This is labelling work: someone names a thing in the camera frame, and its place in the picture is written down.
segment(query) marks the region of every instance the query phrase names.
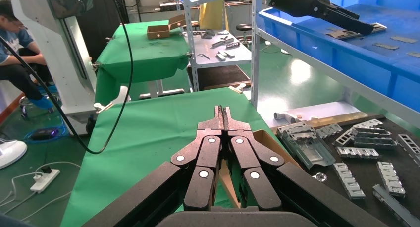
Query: green table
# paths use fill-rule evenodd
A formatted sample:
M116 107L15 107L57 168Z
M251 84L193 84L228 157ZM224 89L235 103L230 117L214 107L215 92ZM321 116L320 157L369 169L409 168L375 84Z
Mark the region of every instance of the green table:
M232 118L274 136L247 98L228 88L127 103L106 150L99 155L86 153L61 226L82 225L164 161L170 161L194 140L198 122L214 117L215 105L229 106ZM99 115L90 149L102 147L120 108L115 105ZM228 202L220 187L216 204L230 206Z
M181 28L173 29L171 36L149 40L149 25L165 25L167 20L127 24L133 53L133 83L154 81L172 77L177 69L188 65L186 53L189 51L184 37L179 36ZM102 51L97 62L98 68L95 102L108 104L118 96L120 86L130 78L130 53L122 26L115 31L112 39Z

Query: man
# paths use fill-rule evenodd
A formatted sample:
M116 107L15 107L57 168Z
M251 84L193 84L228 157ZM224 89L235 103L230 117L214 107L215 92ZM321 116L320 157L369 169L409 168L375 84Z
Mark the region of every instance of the man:
M44 56L40 53L38 45L28 34L22 22L13 15L12 4L9 0L0 0L0 36L8 42L25 62L36 70L47 86L49 82L52 82ZM15 87L24 92L25 96L36 106L46 110L51 110L53 107L53 104L41 95L40 89L29 77L29 71L1 43L0 80L10 81Z

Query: white power strip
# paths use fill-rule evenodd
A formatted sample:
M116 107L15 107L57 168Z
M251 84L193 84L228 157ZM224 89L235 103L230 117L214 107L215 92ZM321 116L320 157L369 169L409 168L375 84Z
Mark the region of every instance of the white power strip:
M42 176L36 174L34 176L35 184L31 187L31 191L41 193L45 188L58 176L60 170L51 169L51 173L44 173Z

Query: blue plastic bin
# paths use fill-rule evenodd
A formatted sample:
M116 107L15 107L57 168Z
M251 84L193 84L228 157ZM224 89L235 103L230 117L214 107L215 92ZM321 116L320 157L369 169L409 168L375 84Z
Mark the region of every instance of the blue plastic bin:
M267 33L322 61L366 86L420 112L420 0L331 0L360 15L367 23L387 27L363 39L346 41L326 36L340 29L309 16L294 18L277 9L259 13ZM417 39L416 43L392 40L391 36ZM389 50L374 43L398 46Z

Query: black stool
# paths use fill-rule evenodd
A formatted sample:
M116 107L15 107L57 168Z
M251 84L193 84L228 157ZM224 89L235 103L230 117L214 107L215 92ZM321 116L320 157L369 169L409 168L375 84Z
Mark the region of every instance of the black stool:
M249 44L251 44L251 40L247 39L247 31L252 30L252 25L250 24L239 24L236 26L236 30L243 31L244 32L244 38L239 39L239 41L248 47Z

